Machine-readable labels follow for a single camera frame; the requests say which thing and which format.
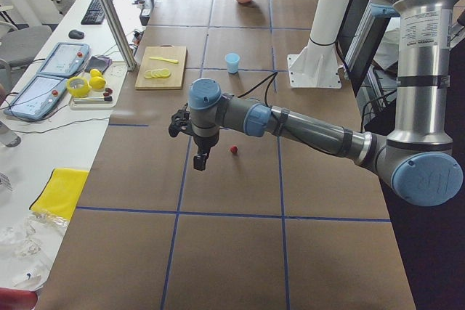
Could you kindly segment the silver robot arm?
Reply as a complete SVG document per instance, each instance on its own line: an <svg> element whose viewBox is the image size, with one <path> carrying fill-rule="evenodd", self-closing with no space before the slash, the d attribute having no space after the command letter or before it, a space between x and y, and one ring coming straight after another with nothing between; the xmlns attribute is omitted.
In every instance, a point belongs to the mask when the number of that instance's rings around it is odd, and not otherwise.
<svg viewBox="0 0 465 310"><path fill-rule="evenodd" d="M191 84L186 131L198 151L194 168L206 167L221 127L249 136L265 132L301 142L325 154L349 158L375 173L405 201L440 205L464 180L445 133L451 15L458 0L373 0L400 17L395 128L387 136L356 132L252 99L222 93L200 78Z"/></svg>

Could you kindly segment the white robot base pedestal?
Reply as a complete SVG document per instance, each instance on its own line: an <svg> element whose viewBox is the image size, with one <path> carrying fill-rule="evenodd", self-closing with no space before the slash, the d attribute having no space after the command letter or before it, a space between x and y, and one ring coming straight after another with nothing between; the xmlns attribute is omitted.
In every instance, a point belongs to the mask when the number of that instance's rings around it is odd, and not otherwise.
<svg viewBox="0 0 465 310"><path fill-rule="evenodd" d="M339 89L335 43L349 0L318 0L310 37L299 54L288 55L292 88Z"/></svg>

